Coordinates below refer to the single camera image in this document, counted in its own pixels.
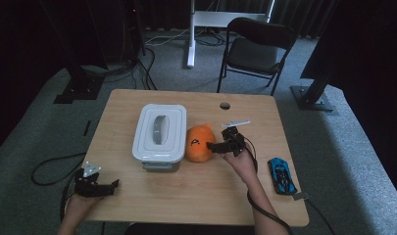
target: small toy car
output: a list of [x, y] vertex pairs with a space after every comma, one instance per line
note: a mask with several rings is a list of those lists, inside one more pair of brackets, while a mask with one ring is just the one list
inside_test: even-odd
[[289, 167], [285, 160], [274, 158], [268, 161], [269, 170], [271, 171], [274, 190], [277, 194], [293, 195], [298, 190], [292, 181]]

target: container lid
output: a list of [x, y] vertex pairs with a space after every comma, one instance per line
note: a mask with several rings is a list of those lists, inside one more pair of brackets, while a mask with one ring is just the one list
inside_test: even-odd
[[143, 107], [132, 147], [143, 163], [176, 163], [185, 153], [186, 109], [182, 105]]

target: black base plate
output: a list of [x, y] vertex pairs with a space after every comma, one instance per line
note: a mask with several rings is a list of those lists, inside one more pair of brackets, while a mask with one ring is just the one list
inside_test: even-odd
[[290, 89], [296, 99], [299, 110], [324, 111], [327, 115], [336, 116], [338, 111], [335, 107], [329, 104], [325, 94], [322, 94], [320, 99], [315, 104], [307, 103], [303, 97], [309, 89], [309, 86], [291, 86]]
[[73, 79], [71, 79], [64, 93], [57, 96], [54, 104], [71, 104], [74, 100], [96, 100], [105, 77], [89, 74], [87, 76], [90, 78], [90, 82], [86, 88], [80, 90], [73, 89]]

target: black curtain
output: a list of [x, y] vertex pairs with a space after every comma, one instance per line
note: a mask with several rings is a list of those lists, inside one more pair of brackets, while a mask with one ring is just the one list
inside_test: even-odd
[[341, 0], [302, 77], [344, 92], [397, 189], [397, 1]]
[[0, 0], [0, 146], [44, 83], [67, 65], [60, 42], [69, 44], [78, 66], [137, 58], [133, 2]]
[[[197, 0], [197, 11], [265, 13], [270, 0]], [[275, 0], [272, 23], [291, 26], [303, 37], [320, 37], [338, 0]], [[190, 0], [141, 1], [144, 24], [151, 29], [187, 29]]]

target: small round object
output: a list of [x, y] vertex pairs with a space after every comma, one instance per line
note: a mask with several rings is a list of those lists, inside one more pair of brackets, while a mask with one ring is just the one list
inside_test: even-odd
[[220, 108], [222, 108], [222, 110], [229, 110], [229, 108], [231, 108], [231, 105], [227, 102], [222, 102], [220, 103]]

